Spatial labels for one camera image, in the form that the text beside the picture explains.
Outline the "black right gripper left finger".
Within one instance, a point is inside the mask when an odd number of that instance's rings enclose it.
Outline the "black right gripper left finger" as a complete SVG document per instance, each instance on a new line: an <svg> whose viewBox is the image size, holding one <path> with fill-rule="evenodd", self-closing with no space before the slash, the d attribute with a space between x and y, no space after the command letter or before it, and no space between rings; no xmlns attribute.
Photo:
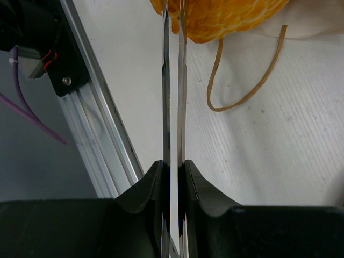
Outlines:
<svg viewBox="0 0 344 258"><path fill-rule="evenodd" d="M168 257L170 172L155 161L117 198L1 203L1 257Z"/></svg>

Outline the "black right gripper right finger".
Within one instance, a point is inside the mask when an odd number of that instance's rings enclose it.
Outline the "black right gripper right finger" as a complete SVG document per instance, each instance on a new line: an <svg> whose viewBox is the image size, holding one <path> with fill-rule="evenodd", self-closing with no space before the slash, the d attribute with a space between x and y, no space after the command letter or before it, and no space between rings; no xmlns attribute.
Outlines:
<svg viewBox="0 0 344 258"><path fill-rule="evenodd" d="M343 257L343 208L244 206L191 160L178 172L190 257Z"/></svg>

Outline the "white paper bag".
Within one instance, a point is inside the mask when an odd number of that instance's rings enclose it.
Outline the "white paper bag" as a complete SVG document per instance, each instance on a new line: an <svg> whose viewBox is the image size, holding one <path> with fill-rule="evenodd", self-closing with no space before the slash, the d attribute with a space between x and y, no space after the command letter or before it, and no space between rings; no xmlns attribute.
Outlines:
<svg viewBox="0 0 344 258"><path fill-rule="evenodd" d="M289 1L277 14L253 29L254 33L278 38L275 54L258 84L236 103L214 107L211 92L223 51L219 40L216 58L207 85L207 105L215 112L235 108L248 101L264 85L274 69L282 50L284 39L305 39L318 35L343 34L343 1Z"/></svg>

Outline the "metal tongs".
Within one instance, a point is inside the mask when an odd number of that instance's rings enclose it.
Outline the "metal tongs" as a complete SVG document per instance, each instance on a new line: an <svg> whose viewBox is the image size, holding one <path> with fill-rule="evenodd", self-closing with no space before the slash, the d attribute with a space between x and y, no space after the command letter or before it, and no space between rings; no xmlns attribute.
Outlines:
<svg viewBox="0 0 344 258"><path fill-rule="evenodd" d="M176 6L178 34L173 35L171 1L162 13L162 235L161 257L170 257L170 227L178 228L178 255L189 257L183 169L187 96L185 1Z"/></svg>

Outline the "fake orange ring donut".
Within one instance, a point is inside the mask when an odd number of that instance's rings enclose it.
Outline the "fake orange ring donut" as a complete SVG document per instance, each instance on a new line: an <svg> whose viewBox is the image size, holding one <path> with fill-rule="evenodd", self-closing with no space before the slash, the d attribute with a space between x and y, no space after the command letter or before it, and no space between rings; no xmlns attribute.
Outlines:
<svg viewBox="0 0 344 258"><path fill-rule="evenodd" d="M196 44L252 30L280 12L288 1L198 0L168 1L171 31L180 33L180 4L184 3L185 38Z"/></svg>

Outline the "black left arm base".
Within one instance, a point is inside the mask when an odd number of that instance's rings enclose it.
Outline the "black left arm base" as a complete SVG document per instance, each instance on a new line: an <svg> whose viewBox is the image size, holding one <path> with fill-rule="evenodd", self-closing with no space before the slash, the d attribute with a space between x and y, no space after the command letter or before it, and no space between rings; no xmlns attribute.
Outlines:
<svg viewBox="0 0 344 258"><path fill-rule="evenodd" d="M89 72L60 1L1 1L1 50L15 46L39 53L59 97L89 80Z"/></svg>

